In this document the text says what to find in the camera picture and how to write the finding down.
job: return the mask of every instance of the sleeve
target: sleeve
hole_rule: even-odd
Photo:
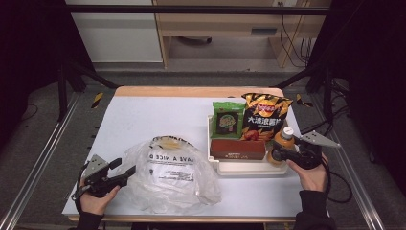
[[[97,230],[103,216],[82,212],[76,230]]]
[[[302,211],[296,215],[294,230],[335,230],[333,218],[327,215],[327,194],[303,190],[299,192]]]

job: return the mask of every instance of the red logo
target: red logo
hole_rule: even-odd
[[[257,106],[257,111],[258,112],[273,112],[275,111],[275,106],[274,105],[268,105],[266,103],[259,103]]]

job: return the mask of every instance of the white tabletop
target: white tabletop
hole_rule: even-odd
[[[207,117],[213,114],[214,101],[245,102],[242,98],[115,96],[105,112],[88,160],[93,154],[97,154],[110,162],[123,157],[124,152],[134,145],[162,135],[181,137],[202,152],[207,152]],[[287,114],[287,122],[294,128],[295,133],[300,133],[291,108]],[[109,175],[115,175],[115,171],[110,171]],[[127,201],[124,193],[118,193],[107,207],[105,219],[259,219],[266,222],[277,219],[293,220],[302,210],[299,197],[302,187],[299,177],[290,169],[282,175],[220,176],[219,185],[222,201],[213,206],[206,206],[191,216],[157,215],[140,211]],[[72,199],[67,201],[62,214],[70,219],[78,217]]]

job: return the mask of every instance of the lay's potato chip bag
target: lay's potato chip bag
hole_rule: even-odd
[[[281,130],[292,100],[271,94],[247,93],[240,140],[268,142]]]

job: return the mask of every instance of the white cabinet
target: white cabinet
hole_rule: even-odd
[[[150,0],[66,0],[68,5],[152,5]],[[153,13],[72,13],[93,62],[162,62]]]

